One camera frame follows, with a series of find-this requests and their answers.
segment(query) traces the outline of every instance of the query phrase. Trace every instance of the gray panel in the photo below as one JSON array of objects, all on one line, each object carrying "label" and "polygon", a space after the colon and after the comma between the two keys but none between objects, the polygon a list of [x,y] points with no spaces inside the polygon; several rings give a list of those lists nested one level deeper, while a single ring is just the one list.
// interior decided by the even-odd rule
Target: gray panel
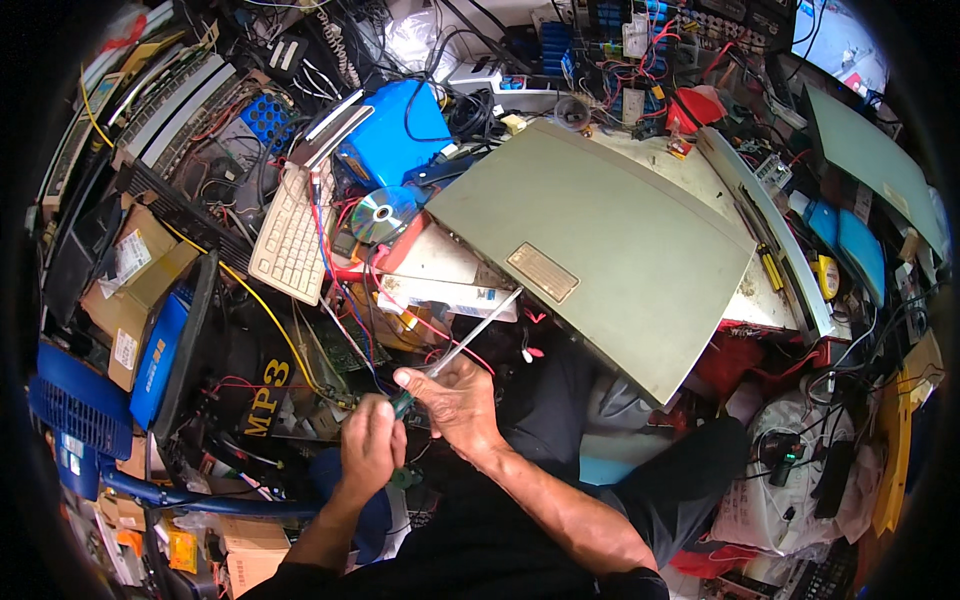
[{"label": "gray panel", "polygon": [[941,259],[946,241],[920,165],[852,108],[813,86],[805,87],[827,162],[869,186],[924,237]]},{"label": "gray panel", "polygon": [[[426,208],[661,404],[700,357],[756,249],[676,184],[545,121]],[[542,256],[523,251],[521,270],[508,258],[524,243]]]},{"label": "gray panel", "polygon": [[756,224],[757,228],[769,230],[774,238],[765,241],[774,242],[776,246],[771,246],[782,250],[773,258],[780,266],[781,273],[787,275],[784,291],[794,308],[804,340],[809,344],[828,335],[834,327],[820,286],[807,265],[804,251],[770,195],[720,132],[713,127],[703,127],[698,136],[701,154],[730,188],[737,201],[744,204],[748,213],[759,211],[761,222]]},{"label": "gray panel", "polygon": [[143,129],[140,130],[136,137],[131,141],[130,145],[127,146],[127,151],[134,155],[140,156],[143,152],[144,147],[147,145],[147,142],[151,140],[154,134],[163,126],[167,119],[170,118],[174,112],[180,108],[187,98],[190,97],[190,94],[197,89],[200,84],[202,84],[207,77],[213,74],[221,64],[224,63],[224,60],[220,58],[219,55],[212,54],[204,63],[204,66],[200,68],[199,71],[187,78],[186,82],[178,88],[177,92],[173,96],[167,99],[160,108],[150,117],[150,120],[143,126]]},{"label": "gray panel", "polygon": [[229,79],[230,75],[236,73],[236,68],[230,63],[224,65],[222,69],[217,71],[217,73],[210,78],[210,81],[206,82],[203,87],[201,87],[196,94],[190,97],[190,100],[183,105],[177,114],[174,115],[170,122],[167,123],[167,126],[163,128],[163,131],[156,137],[154,143],[150,145],[150,148],[147,149],[147,152],[143,155],[143,162],[148,167],[153,168],[154,163],[159,158],[160,154],[166,149],[170,144],[170,141],[177,135],[183,126],[186,125],[186,122],[193,116],[193,114],[200,108],[200,106],[213,95],[213,92],[217,91],[224,82]]}]

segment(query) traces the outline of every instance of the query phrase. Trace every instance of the monitor screen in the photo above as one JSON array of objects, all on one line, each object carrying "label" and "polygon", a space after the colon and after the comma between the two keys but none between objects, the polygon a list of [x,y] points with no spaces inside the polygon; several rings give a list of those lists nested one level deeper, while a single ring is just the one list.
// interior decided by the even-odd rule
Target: monitor screen
[{"label": "monitor screen", "polygon": [[795,55],[801,58],[806,55],[808,62],[860,96],[866,96],[868,89],[883,92],[887,85],[887,61],[843,3],[802,0],[796,22],[792,48]]}]

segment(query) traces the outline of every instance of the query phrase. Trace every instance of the yellow wire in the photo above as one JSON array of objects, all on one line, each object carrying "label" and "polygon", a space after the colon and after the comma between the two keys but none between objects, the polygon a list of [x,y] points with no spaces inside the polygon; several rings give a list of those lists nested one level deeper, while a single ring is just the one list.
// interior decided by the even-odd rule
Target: yellow wire
[{"label": "yellow wire", "polygon": [[107,143],[110,148],[113,148],[113,142],[107,138],[107,134],[104,133],[104,130],[100,129],[100,126],[97,125],[97,118],[93,116],[93,110],[90,110],[90,99],[86,96],[86,86],[84,85],[84,66],[80,65],[80,93],[84,96],[84,106],[86,107],[86,114],[90,117],[90,123],[93,124],[93,129],[97,130],[97,133],[104,138],[104,142]]},{"label": "yellow wire", "polygon": [[[192,240],[188,239],[185,235],[183,235],[182,233],[180,233],[179,231],[177,231],[176,229],[174,229],[169,223],[167,223],[167,222],[164,221],[163,219],[160,219],[160,222],[161,222],[163,225],[165,225],[168,229],[170,229],[171,231],[173,231],[181,240],[183,240],[184,242],[186,242],[186,243],[189,244],[190,246],[193,246],[193,247],[196,248],[199,252],[202,252],[202,253],[204,253],[204,254],[208,254],[208,253],[209,253],[209,252],[207,252],[206,250],[204,250],[203,248],[201,248],[200,246],[198,246],[197,244],[195,244]],[[279,329],[279,330],[280,330],[280,333],[283,334],[283,339],[287,341],[287,345],[290,347],[290,350],[293,351],[293,353],[294,353],[294,358],[297,359],[297,365],[300,367],[300,372],[303,373],[303,378],[306,379],[306,382],[310,385],[310,388],[311,388],[316,394],[319,394],[319,393],[320,393],[320,389],[317,387],[317,384],[316,384],[316,383],[314,383],[313,381],[310,380],[310,375],[308,374],[308,371],[307,371],[307,369],[306,369],[306,365],[304,365],[304,364],[303,364],[303,361],[300,359],[300,352],[297,350],[297,347],[294,346],[294,342],[293,342],[293,340],[290,339],[290,336],[287,334],[287,330],[283,328],[283,325],[280,324],[280,321],[276,318],[276,315],[274,315],[274,311],[270,310],[270,306],[267,306],[267,302],[263,301],[263,299],[260,298],[260,297],[257,295],[256,292],[254,292],[253,288],[251,288],[249,285],[247,285],[247,282],[246,282],[246,281],[244,281],[243,279],[241,279],[238,274],[236,274],[230,267],[228,267],[227,265],[225,265],[225,264],[224,264],[224,261],[221,260],[221,261],[219,261],[219,263],[220,263],[220,268],[223,269],[224,271],[226,271],[231,277],[233,277],[234,279],[236,279],[236,280],[237,280],[237,283],[239,283],[240,285],[244,286],[244,288],[246,288],[246,290],[247,290],[248,292],[250,292],[250,295],[253,296],[253,297],[256,299],[256,301],[260,302],[260,306],[263,306],[263,309],[264,309],[265,311],[267,311],[267,314],[270,315],[270,318],[274,320],[274,324],[276,325],[276,328]]]}]

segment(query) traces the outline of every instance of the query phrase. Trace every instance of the person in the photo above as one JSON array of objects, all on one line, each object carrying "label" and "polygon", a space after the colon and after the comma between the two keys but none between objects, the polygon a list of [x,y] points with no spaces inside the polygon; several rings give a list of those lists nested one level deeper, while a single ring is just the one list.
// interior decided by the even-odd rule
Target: person
[{"label": "person", "polygon": [[243,595],[334,597],[669,597],[658,569],[699,537],[747,464],[739,421],[690,432],[612,487],[579,482],[580,442],[599,366],[568,339],[500,402],[490,375],[458,355],[436,380],[398,369],[474,469],[448,482],[433,519],[396,557],[342,575],[360,510],[403,466],[406,434],[383,396],[365,396],[342,431],[343,476],[276,574]]}]

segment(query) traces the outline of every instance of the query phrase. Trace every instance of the keyboard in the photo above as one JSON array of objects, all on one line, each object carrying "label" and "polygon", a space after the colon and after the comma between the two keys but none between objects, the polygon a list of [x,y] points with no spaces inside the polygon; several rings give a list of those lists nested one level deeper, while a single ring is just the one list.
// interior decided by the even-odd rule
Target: keyboard
[{"label": "keyboard", "polygon": [[[321,181],[329,181],[330,163],[320,165]],[[248,273],[277,290],[316,306],[324,281],[320,239],[307,185],[310,173],[286,163],[280,187],[253,247]],[[323,185],[320,200],[324,223],[330,217],[331,186]]]}]

